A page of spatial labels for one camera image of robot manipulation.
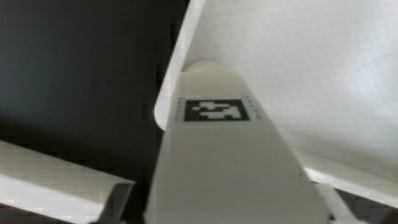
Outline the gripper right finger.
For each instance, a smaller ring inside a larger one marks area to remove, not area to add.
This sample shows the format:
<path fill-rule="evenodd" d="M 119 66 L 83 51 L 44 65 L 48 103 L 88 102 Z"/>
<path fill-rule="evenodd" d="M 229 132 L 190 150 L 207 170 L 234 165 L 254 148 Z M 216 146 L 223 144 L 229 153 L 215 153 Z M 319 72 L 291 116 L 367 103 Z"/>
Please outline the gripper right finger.
<path fill-rule="evenodd" d="M 330 209 L 330 224 L 362 224 L 362 221 L 353 216 L 335 189 L 325 184 L 318 184 L 316 189 Z"/>

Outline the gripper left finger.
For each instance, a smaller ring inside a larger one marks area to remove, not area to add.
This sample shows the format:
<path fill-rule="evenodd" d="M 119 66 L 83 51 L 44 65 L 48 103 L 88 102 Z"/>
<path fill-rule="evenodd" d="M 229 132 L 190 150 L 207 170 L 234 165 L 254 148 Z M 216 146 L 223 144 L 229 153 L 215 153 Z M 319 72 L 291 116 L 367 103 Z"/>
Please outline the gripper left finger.
<path fill-rule="evenodd" d="M 136 183 L 117 183 L 90 224 L 144 224 L 144 194 Z"/>

